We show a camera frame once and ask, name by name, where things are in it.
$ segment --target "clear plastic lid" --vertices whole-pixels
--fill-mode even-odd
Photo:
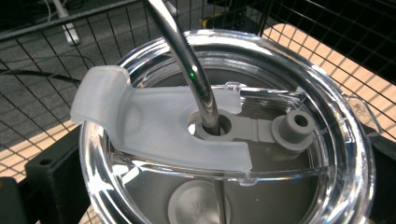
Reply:
[[[361,223],[374,193],[371,146],[331,79],[297,54],[253,35],[197,31],[187,33],[187,38],[213,88],[232,89],[224,85],[230,82],[245,84],[234,86],[240,94],[239,121],[226,125],[230,130],[243,126],[245,131],[223,140],[248,145],[251,169],[197,168],[137,155],[114,147],[106,127],[86,121],[81,129],[81,165],[101,219],[219,223],[213,208],[219,197],[212,189],[219,181],[227,223]],[[119,65],[128,71],[135,88],[185,86],[168,51],[158,39],[133,50]],[[302,113],[313,120],[312,143],[303,150],[287,150],[271,133],[262,134],[260,140],[259,134],[246,129],[269,128],[293,111],[299,111],[293,118]],[[110,115],[124,124],[119,113]],[[295,120],[302,126],[307,125],[305,121]],[[197,124],[197,119],[186,121],[185,130],[192,137],[199,132]],[[155,132],[155,124],[150,129]],[[166,145],[157,149],[167,150]]]

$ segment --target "metal grid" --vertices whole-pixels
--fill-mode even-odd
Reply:
[[[334,2],[169,1],[184,30],[250,32],[302,54],[343,91],[365,99],[384,128],[383,136],[395,142],[396,88],[390,71],[396,59],[388,52],[396,50],[396,32],[383,28],[396,22],[395,7],[378,1]],[[375,18],[367,24],[369,14]],[[78,32],[78,45],[69,45],[64,36],[63,25],[69,22]],[[76,127],[70,107],[91,67],[115,64],[160,36],[143,4],[133,0],[1,35],[0,175],[22,180],[26,162]],[[87,214],[82,223],[96,222],[92,210]]]

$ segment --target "rubber stopper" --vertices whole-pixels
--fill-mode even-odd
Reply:
[[[304,111],[293,110],[271,124],[274,140],[290,153],[300,153],[313,142],[314,120]]]

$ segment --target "wire mesh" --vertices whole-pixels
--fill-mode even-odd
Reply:
[[[249,32],[302,54],[344,92],[367,101],[383,136],[396,141],[396,58],[390,54],[396,32],[389,27],[396,9],[389,2],[166,2],[185,31]],[[67,18],[0,35],[0,175],[22,180],[26,162],[76,127],[70,107],[91,67],[115,64],[162,36],[140,1],[85,1],[85,6]],[[92,209],[87,214],[82,223],[98,221]]]

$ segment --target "metal straw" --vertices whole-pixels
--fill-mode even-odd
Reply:
[[[180,32],[175,20],[162,0],[145,0],[148,11],[153,17],[163,37],[170,46],[184,78],[189,84],[196,104],[198,105],[204,129],[213,135],[220,135],[219,111],[215,96],[207,80],[207,76],[195,56],[194,50]],[[214,180],[218,202],[219,223],[227,223],[224,207],[224,186],[221,181]]]

